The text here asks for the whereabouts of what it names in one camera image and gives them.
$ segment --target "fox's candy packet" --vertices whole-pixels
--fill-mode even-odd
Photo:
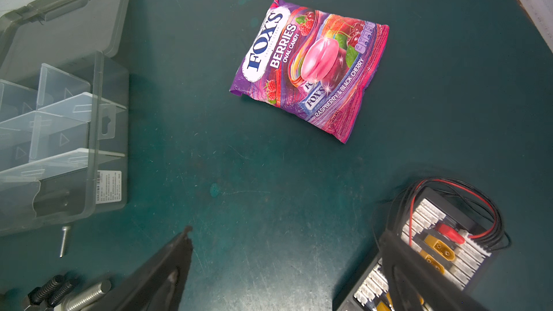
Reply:
[[[346,143],[388,30],[274,0],[230,91],[280,107]]]

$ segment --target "barcode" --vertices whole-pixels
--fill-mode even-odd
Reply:
[[[100,176],[100,171],[96,172],[96,199],[100,198],[100,181],[102,177]]]

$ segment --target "red connector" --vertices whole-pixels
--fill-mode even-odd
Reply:
[[[465,243],[465,239],[459,233],[457,233],[457,231],[444,223],[439,223],[436,226],[436,230],[449,238],[451,241],[456,242],[457,244]]]

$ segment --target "cable bundle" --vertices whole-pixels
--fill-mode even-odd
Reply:
[[[412,215],[413,215],[413,206],[417,197],[420,195],[422,190],[425,187],[430,187],[434,191],[440,193],[444,197],[457,197],[465,202],[473,211],[477,214],[486,218],[492,222],[492,226],[479,234],[473,234],[469,238],[473,239],[478,245],[482,246],[488,251],[495,251],[506,249],[511,245],[511,240],[508,234],[505,232],[503,225],[503,220],[501,218],[501,213],[499,209],[494,204],[494,202],[489,199],[482,191],[478,190],[474,186],[462,182],[457,179],[448,179],[440,177],[425,178],[419,180],[406,190],[401,192],[392,202],[392,210],[394,203],[397,204],[397,216],[393,226],[390,224],[390,213],[388,213],[387,227],[388,229],[396,232],[398,235],[401,234],[402,228],[404,225],[404,219],[409,217],[409,245],[412,243]],[[467,192],[470,196],[464,196],[459,190]],[[473,205],[483,209],[486,214],[481,213],[478,209],[474,208]],[[500,246],[503,238],[507,238],[508,244]]]

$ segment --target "circuit board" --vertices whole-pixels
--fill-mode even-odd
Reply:
[[[462,291],[472,288],[492,260],[491,252],[469,238],[483,228],[431,188],[425,188],[414,203],[411,234],[409,217],[404,220],[402,240],[409,245],[411,237],[411,248]],[[423,310],[432,311],[422,298],[421,304]],[[380,253],[336,311],[369,310],[393,310]]]

